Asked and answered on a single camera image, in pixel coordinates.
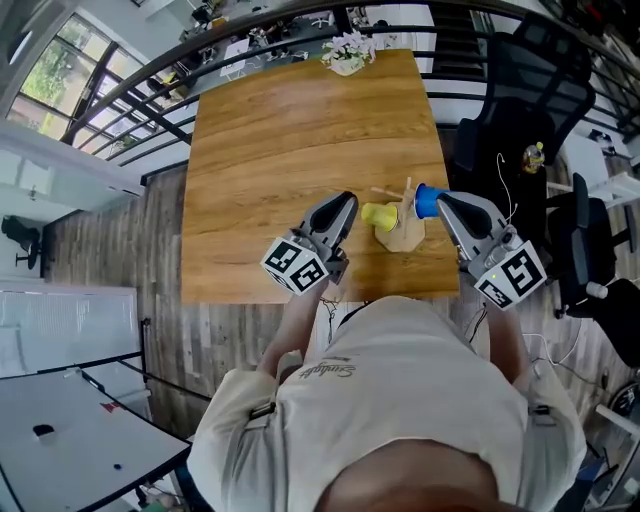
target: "cable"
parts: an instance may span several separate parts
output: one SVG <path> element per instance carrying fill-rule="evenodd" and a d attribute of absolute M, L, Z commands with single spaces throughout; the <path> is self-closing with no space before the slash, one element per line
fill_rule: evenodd
<path fill-rule="evenodd" d="M 533 361 L 531 361 L 531 364 L 537 363 L 538 361 L 547 361 L 547 359 L 545 359 L 544 357 L 536 357 Z M 580 375 L 577 371 L 575 371 L 570 366 L 567 366 L 564 363 L 557 363 L 555 366 L 559 366 L 561 368 L 564 368 L 565 370 L 567 370 L 568 372 L 572 373 L 577 379 L 581 380 L 585 384 L 588 384 L 589 386 L 596 387 L 599 390 L 601 390 L 604 393 L 606 393 L 607 395 L 611 395 L 611 393 L 609 391 L 607 391 L 606 388 L 602 387 L 599 383 L 597 383 L 595 381 L 592 381 L 592 380 L 589 380 L 589 379 L 585 379 L 582 375 Z"/>
<path fill-rule="evenodd" d="M 565 356 L 562 359 L 560 359 L 560 361 L 554 361 L 553 360 L 553 358 L 551 357 L 551 354 L 549 352 L 549 343 L 547 342 L 547 339 L 542 334 L 538 334 L 537 332 L 523 332 L 522 335 L 523 336 L 538 336 L 538 337 L 542 338 L 542 342 L 544 344 L 544 351 L 547 354 L 547 360 L 551 363 L 551 366 L 560 366 L 560 365 L 562 365 L 562 363 L 564 363 L 567 360 L 567 358 L 573 353 L 573 351 L 578 346 L 578 340 L 580 339 L 580 331 L 582 330 L 582 323 L 583 323 L 583 319 L 581 318 L 580 319 L 580 325 L 578 326 L 578 334 L 576 334 L 576 339 L 574 340 L 573 345 L 569 349 L 569 352 L 567 352 L 565 354 Z"/>
<path fill-rule="evenodd" d="M 179 500 L 184 500 L 185 499 L 184 496 L 180 496 L 179 494 L 174 494 L 172 492 L 165 491 L 164 489 L 160 489 L 160 487 L 158 487 L 155 484 L 147 484 L 147 485 L 143 485 L 143 487 L 145 487 L 147 489 L 147 492 L 150 489 L 155 489 L 156 491 L 158 491 L 158 492 L 160 492 L 162 494 L 166 494 L 167 496 L 173 496 L 174 498 L 178 498 Z"/>
<path fill-rule="evenodd" d="M 509 193 L 509 188 L 507 187 L 507 184 L 505 183 L 504 179 L 502 178 L 502 171 L 500 170 L 500 160 L 502 160 L 502 163 L 505 163 L 504 157 L 502 156 L 502 153 L 498 153 L 496 155 L 496 166 L 498 167 L 498 176 L 500 177 L 500 181 L 502 182 L 502 186 L 504 187 L 504 191 L 507 193 L 507 199 L 509 200 L 509 216 L 505 219 L 507 222 L 509 222 L 511 220 L 511 217 L 513 217 L 514 213 L 516 213 L 516 210 L 518 209 L 518 203 L 516 203 L 515 208 L 512 210 L 511 209 L 511 194 Z"/>
<path fill-rule="evenodd" d="M 471 327 L 471 324 L 473 323 L 473 321 L 476 319 L 476 316 L 478 313 L 480 313 L 480 311 L 484 311 L 487 308 L 487 305 L 484 304 L 478 311 L 476 311 L 473 316 L 471 317 L 471 320 L 469 320 L 469 323 L 467 324 L 467 326 L 464 328 L 464 335 L 465 337 L 467 336 L 467 332 L 469 331 L 469 327 Z"/>
<path fill-rule="evenodd" d="M 324 307 L 327 308 L 327 313 L 329 313 L 329 345 L 331 345 L 331 341 L 333 340 L 333 320 L 336 317 L 336 310 L 338 309 L 339 303 L 323 297 L 320 297 L 320 302 L 324 304 Z"/>
<path fill-rule="evenodd" d="M 478 327 L 480 327 L 480 324 L 486 318 L 486 316 L 487 316 L 487 310 L 485 309 L 482 315 L 480 315 L 480 318 L 478 319 L 478 321 L 476 322 L 476 326 L 473 328 L 473 334 L 471 335 L 471 338 L 469 338 L 469 343 L 471 343 L 473 341 L 473 338 L 476 337 L 476 333 L 478 332 Z"/>

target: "wooden stick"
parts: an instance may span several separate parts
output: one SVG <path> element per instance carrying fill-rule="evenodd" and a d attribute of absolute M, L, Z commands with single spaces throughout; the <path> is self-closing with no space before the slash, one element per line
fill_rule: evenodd
<path fill-rule="evenodd" d="M 407 238 L 407 215 L 409 214 L 409 206 L 411 205 L 411 176 L 407 178 L 407 186 L 402 194 L 402 203 L 400 204 L 402 219 L 402 237 Z"/>
<path fill-rule="evenodd" d="M 372 192 L 377 192 L 378 194 L 386 194 L 391 197 L 395 197 L 397 199 L 404 199 L 404 194 L 398 194 L 397 192 L 391 192 L 391 190 L 387 190 L 379 187 L 371 187 Z"/>

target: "white wall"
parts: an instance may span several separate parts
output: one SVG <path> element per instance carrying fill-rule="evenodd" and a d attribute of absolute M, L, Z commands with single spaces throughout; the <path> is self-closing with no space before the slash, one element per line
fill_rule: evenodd
<path fill-rule="evenodd" d="M 142 62 L 179 44 L 184 30 L 170 10 L 161 9 L 145 19 L 142 9 L 130 0 L 83 0 L 77 11 Z"/>
<path fill-rule="evenodd" d="M 48 224 L 74 211 L 63 204 L 38 199 L 31 201 L 26 191 L 0 186 L 0 215 L 15 215 Z"/>
<path fill-rule="evenodd" d="M 173 0 L 167 5 L 166 9 L 176 18 L 184 28 L 193 27 L 193 19 L 191 18 L 191 13 L 193 12 L 193 6 L 191 5 L 201 5 L 197 2 L 189 3 L 189 0 Z"/>
<path fill-rule="evenodd" d="M 33 188 L 36 193 L 45 196 L 42 199 L 72 209 L 97 211 L 120 198 L 144 193 L 139 178 L 131 176 L 114 163 L 2 119 L 0 149 L 0 158 L 5 162 L 23 165 L 22 178 L 26 179 L 25 173 L 28 171 L 31 181 L 27 190 Z M 22 178 L 19 185 L 24 187 Z M 18 185 L 15 180 L 4 177 L 0 182 Z"/>

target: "window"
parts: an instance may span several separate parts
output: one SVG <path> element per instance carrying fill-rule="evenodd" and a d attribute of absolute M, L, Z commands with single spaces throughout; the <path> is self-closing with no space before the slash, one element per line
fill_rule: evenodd
<path fill-rule="evenodd" d="M 67 131 L 71 116 L 85 92 L 89 78 L 96 64 L 103 58 L 112 41 L 95 27 L 77 15 L 73 15 L 46 47 L 22 84 L 7 119 L 36 130 L 54 139 L 60 139 Z M 117 48 L 107 63 L 107 72 L 99 81 L 97 98 L 101 98 L 116 87 L 124 78 L 135 73 L 142 64 Z M 152 94 L 146 86 L 138 87 L 144 97 Z M 118 100 L 113 108 L 105 109 L 91 120 L 90 129 L 83 128 L 76 136 L 74 146 L 78 147 L 94 132 L 110 120 L 130 108 Z M 140 113 L 130 115 L 107 130 L 108 135 L 100 135 L 89 142 L 83 151 L 95 151 L 108 142 L 109 136 L 118 135 L 147 118 Z M 127 137 L 132 140 L 149 136 L 156 129 L 155 123 L 135 130 Z"/>
<path fill-rule="evenodd" d="M 100 60 L 109 46 L 109 40 L 106 37 L 98 34 L 86 22 L 81 23 L 76 17 L 70 18 L 64 24 L 58 36 L 94 60 Z"/>
<path fill-rule="evenodd" d="M 15 99 L 7 119 L 53 139 L 60 139 L 69 125 L 68 118 L 53 114 L 23 96 Z"/>
<path fill-rule="evenodd" d="M 71 115 L 94 68 L 54 40 L 33 66 L 20 92 Z"/>

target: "wooden floor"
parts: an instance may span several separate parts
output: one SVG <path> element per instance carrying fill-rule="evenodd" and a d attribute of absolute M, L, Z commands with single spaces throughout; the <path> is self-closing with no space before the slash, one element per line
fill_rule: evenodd
<path fill-rule="evenodd" d="M 442 140 L 446 154 L 444 134 Z M 610 162 L 614 171 L 625 166 L 628 163 L 622 159 Z M 55 283 L 136 287 L 140 318 L 149 317 L 152 321 L 146 340 L 149 371 L 211 395 L 229 369 L 257 363 L 277 328 L 282 306 L 181 303 L 185 176 L 184 168 L 163 173 L 150 180 L 145 197 L 127 206 L 98 214 L 80 213 L 47 228 L 47 249 L 55 262 L 50 264 L 45 277 Z M 640 209 L 636 211 L 640 218 Z M 622 222 L 621 211 L 613 212 L 613 217 L 616 223 Z M 635 279 L 640 275 L 637 255 L 629 255 L 625 247 L 618 249 L 618 255 L 621 277 Z M 580 331 L 577 348 L 566 360 L 566 367 L 556 368 L 581 417 L 586 419 L 592 406 L 606 401 L 608 393 L 626 382 L 631 372 L 591 320 L 584 320 L 580 328 L 580 320 L 553 317 L 552 290 L 552 287 L 537 290 L 521 304 L 522 328 L 525 333 L 545 336 L 556 360 L 567 353 Z M 481 307 L 480 297 L 464 280 L 459 298 L 431 302 L 471 335 L 472 317 Z M 341 317 L 355 306 L 338 306 L 332 320 L 334 329 Z M 314 343 L 326 345 L 328 325 L 329 314 L 321 304 Z M 532 359 L 544 357 L 539 336 L 526 336 L 526 340 Z M 479 353 L 486 354 L 486 322 L 481 324 L 474 346 Z M 598 383 L 607 371 L 608 391 L 583 382 L 567 368 Z M 184 398 L 179 392 L 155 383 L 150 383 L 150 387 L 155 420 L 176 434 L 185 437 L 193 434 L 206 404 L 195 398 Z"/>

